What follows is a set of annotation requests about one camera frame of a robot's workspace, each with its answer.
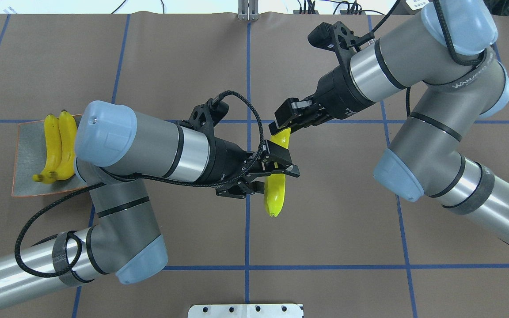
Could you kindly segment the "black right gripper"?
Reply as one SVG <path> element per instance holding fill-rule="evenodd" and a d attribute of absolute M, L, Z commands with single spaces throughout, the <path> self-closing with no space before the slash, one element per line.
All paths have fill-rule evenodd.
<path fill-rule="evenodd" d="M 346 119 L 373 105 L 356 86 L 350 70 L 352 57 L 361 52 L 361 46 L 374 39 L 369 32 L 355 36 L 342 22 L 319 24 L 308 35 L 308 42 L 315 48 L 334 52 L 338 66 L 323 75 L 315 93 L 305 97 L 288 98 L 277 109 L 277 132 L 317 126 L 333 119 Z"/>

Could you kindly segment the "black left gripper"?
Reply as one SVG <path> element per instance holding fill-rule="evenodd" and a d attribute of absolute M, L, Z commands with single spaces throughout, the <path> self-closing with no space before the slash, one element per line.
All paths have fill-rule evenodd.
<path fill-rule="evenodd" d="M 235 143 L 215 137 L 214 126 L 228 112 L 228 104 L 220 101 L 215 106 L 210 102 L 198 105 L 192 111 L 188 127 L 206 135 L 209 155 L 206 168 L 196 185 L 217 184 L 219 197 L 244 199 L 248 194 L 264 193 L 269 181 L 257 181 L 258 177 L 278 176 L 299 177 L 300 171 L 294 165 L 289 150 L 276 141 L 263 140 L 262 152 L 245 151 Z"/>

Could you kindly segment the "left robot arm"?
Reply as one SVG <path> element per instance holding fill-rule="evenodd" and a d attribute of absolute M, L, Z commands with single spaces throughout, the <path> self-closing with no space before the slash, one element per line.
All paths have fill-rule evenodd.
<path fill-rule="evenodd" d="M 0 258 L 0 310 L 102 275 L 135 284 L 164 269 L 167 249 L 145 180 L 214 188 L 220 197 L 243 199 L 269 189 L 259 177 L 300 175 L 283 146 L 261 139 L 252 152 L 216 137 L 214 127 L 227 112 L 216 97 L 196 106 L 188 120 L 172 123 L 124 105 L 91 102 L 77 127 L 72 164 L 86 187 L 32 216 L 13 253 Z M 36 219 L 83 193 L 91 196 L 96 225 L 21 248 Z"/>

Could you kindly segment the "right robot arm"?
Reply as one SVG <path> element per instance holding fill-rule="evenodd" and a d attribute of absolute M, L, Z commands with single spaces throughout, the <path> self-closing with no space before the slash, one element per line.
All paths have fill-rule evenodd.
<path fill-rule="evenodd" d="M 334 52 L 338 66 L 315 93 L 289 98 L 275 111 L 272 135 L 346 119 L 417 83 L 427 86 L 383 152 L 373 176 L 399 197 L 426 195 L 456 215 L 491 230 L 509 244 L 509 183 L 457 150 L 478 119 L 509 101 L 509 77 L 492 44 L 495 22 L 482 0 L 435 0 L 404 24 L 373 39 L 338 21 L 308 36 Z"/>

